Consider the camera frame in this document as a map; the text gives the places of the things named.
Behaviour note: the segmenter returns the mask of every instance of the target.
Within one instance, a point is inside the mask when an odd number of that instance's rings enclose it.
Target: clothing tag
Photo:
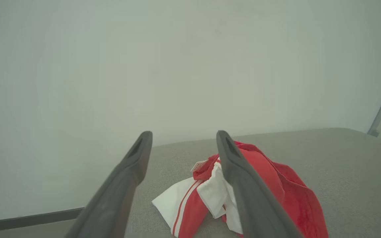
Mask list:
[[[191,172],[194,172],[195,170],[201,168],[205,162],[207,162],[208,160],[204,160],[204,161],[198,161],[194,166],[193,168],[190,170]]]

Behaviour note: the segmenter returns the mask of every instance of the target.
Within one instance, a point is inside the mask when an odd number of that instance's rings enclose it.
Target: gray fabric surface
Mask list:
[[[233,139],[256,145],[272,161],[287,164],[298,173],[316,193],[330,237],[381,237],[380,139],[342,128]],[[215,139],[154,147],[147,175],[133,200],[126,237],[168,234],[168,225],[151,201],[174,183],[191,177],[195,162],[216,153]],[[195,237],[237,236],[220,219],[208,215]]]

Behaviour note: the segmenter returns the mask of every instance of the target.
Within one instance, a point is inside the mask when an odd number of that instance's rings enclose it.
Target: dark gray baseboard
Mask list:
[[[63,220],[72,220],[77,218],[83,208],[76,208],[66,211],[59,211],[47,214],[39,214],[27,217],[17,217],[0,220],[0,230],[14,229],[25,226],[35,226],[46,223],[53,223]]]

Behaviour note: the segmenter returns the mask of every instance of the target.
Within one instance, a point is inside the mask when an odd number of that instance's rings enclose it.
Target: white fabric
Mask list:
[[[179,234],[180,225],[183,218],[183,211],[185,209],[185,204],[188,200],[188,197],[201,182],[202,181],[195,181],[193,178],[182,180],[172,185],[152,201],[152,204],[158,209],[165,222],[170,227],[171,233],[173,233],[174,223],[176,222],[179,206],[183,199],[179,218],[176,223],[176,234],[174,234],[176,237]]]
[[[220,163],[214,164],[210,179],[203,182],[196,190],[213,218],[226,214],[228,228],[243,234],[233,187],[224,179]]]

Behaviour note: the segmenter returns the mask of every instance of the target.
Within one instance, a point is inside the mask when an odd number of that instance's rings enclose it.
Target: white stripe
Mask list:
[[[182,206],[180,207],[180,213],[179,213],[179,218],[177,219],[177,223],[176,223],[176,228],[174,230],[174,236],[175,237],[179,237],[179,230],[180,230],[180,225],[182,224],[182,220],[183,220],[183,212],[185,211],[185,207],[186,207],[186,202],[188,202],[188,198],[189,196],[191,195],[191,193],[195,190],[195,188],[202,182],[202,180],[196,182],[195,184],[193,184],[193,186],[190,188],[188,194],[186,194],[185,198],[183,199],[183,202],[182,202]]]

